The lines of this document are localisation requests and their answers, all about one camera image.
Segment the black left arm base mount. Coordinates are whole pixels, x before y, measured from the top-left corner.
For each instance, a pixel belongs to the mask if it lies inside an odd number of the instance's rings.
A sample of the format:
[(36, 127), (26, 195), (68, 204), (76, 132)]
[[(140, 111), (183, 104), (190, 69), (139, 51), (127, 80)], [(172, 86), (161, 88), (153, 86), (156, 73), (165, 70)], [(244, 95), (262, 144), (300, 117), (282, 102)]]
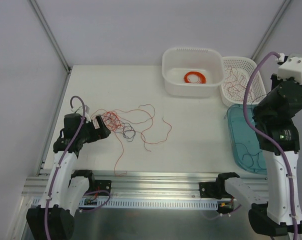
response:
[(86, 190), (86, 194), (94, 191), (107, 191), (111, 193), (112, 189), (112, 181), (111, 180), (103, 180), (103, 179), (95, 179), (95, 175), (92, 170), (81, 169), (75, 170), (71, 175), (71, 179), (75, 177), (84, 177), (88, 180), (89, 187)]

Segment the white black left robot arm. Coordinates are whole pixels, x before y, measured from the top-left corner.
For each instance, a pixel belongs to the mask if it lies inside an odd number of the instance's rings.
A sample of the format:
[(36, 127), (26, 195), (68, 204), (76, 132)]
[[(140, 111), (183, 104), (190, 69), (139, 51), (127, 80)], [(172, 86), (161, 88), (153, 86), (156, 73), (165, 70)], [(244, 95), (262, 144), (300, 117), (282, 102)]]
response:
[(45, 191), (37, 206), (26, 214), (34, 239), (69, 240), (82, 198), (111, 197), (109, 190), (97, 187), (92, 170), (74, 169), (83, 145), (106, 139), (110, 133), (100, 115), (94, 121), (79, 113), (64, 116), (63, 128), (53, 144), (53, 167)]

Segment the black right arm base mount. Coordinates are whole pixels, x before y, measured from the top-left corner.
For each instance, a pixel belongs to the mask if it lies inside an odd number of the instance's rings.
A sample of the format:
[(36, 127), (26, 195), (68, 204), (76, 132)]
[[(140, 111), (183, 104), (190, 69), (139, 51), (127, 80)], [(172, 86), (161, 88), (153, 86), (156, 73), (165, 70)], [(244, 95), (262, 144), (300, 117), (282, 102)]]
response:
[(239, 178), (235, 172), (219, 173), (215, 181), (199, 182), (199, 194), (201, 198), (213, 198), (221, 200), (223, 198), (231, 199), (233, 196), (226, 192), (225, 181), (230, 178)]

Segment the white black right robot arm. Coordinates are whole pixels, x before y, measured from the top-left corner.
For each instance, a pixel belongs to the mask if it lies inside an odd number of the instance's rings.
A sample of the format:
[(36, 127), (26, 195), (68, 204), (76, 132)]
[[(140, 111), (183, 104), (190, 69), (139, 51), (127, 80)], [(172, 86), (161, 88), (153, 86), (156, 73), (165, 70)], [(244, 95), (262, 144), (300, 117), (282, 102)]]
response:
[(258, 196), (234, 172), (220, 173), (215, 191), (232, 196), (248, 211), (255, 233), (271, 238), (296, 240), (302, 235), (297, 163), (299, 132), (292, 118), (302, 110), (302, 84), (283, 81), (253, 109), (255, 131), (266, 161), (268, 199)]

